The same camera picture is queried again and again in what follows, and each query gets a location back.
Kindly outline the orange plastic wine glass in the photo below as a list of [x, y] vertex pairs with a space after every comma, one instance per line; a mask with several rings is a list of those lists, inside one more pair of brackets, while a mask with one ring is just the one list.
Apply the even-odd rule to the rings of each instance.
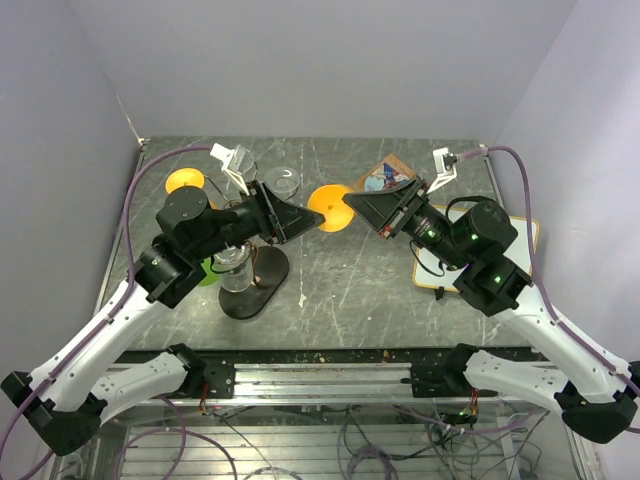
[[324, 217], [320, 230], [335, 233], [351, 224], [356, 213], [343, 201], [343, 196], [350, 193], [353, 190], [346, 185], [329, 184], [317, 188], [310, 195], [307, 207]]

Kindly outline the clear wine glass front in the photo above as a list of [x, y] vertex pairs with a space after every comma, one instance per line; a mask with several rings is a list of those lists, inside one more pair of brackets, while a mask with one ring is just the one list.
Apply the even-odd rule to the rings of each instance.
[[239, 293], [248, 289], [253, 282], [250, 248], [231, 247], [215, 254], [211, 270], [219, 276], [224, 290]]

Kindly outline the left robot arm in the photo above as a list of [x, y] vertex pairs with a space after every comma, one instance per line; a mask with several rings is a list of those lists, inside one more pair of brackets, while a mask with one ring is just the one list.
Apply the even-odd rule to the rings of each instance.
[[58, 456], [87, 443], [102, 424], [161, 394], [192, 397], [213, 386], [211, 368], [184, 344], [116, 374], [108, 368], [153, 321], [206, 276], [202, 262], [254, 237], [285, 244], [321, 225], [322, 214], [280, 199], [260, 181], [227, 209], [183, 186], [156, 215], [161, 233], [109, 302], [56, 355], [31, 372], [10, 373], [2, 391]]

